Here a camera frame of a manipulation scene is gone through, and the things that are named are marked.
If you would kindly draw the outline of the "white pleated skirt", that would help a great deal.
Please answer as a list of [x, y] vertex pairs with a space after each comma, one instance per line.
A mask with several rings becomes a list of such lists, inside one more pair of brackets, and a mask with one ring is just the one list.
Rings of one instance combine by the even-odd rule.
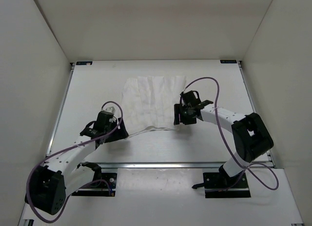
[[174, 105], [185, 87], [185, 76], [128, 78], [122, 90], [123, 121], [130, 137], [157, 130], [178, 131]]

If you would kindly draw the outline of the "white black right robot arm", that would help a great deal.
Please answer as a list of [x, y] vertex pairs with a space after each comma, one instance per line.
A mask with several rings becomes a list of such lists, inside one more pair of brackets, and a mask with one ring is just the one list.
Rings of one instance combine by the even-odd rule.
[[218, 126], [223, 142], [223, 130], [229, 131], [234, 139], [235, 152], [219, 168], [219, 183], [230, 187], [237, 177], [259, 156], [273, 147], [273, 139], [257, 113], [244, 115], [218, 107], [210, 100], [201, 101], [197, 91], [182, 92], [180, 101], [174, 105], [174, 125], [196, 124], [198, 120]]

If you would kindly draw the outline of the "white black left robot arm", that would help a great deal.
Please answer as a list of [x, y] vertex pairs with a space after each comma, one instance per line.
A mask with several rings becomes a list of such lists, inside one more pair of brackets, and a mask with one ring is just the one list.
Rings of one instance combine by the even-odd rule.
[[86, 162], [84, 158], [105, 143], [136, 137], [148, 132], [165, 131], [165, 125], [148, 126], [142, 131], [128, 134], [124, 117], [115, 117], [115, 107], [102, 107], [95, 121], [89, 122], [79, 138], [69, 148], [46, 157], [35, 166], [26, 183], [25, 202], [36, 215], [38, 209], [60, 217], [69, 197], [85, 186], [107, 183], [102, 178], [101, 167]]

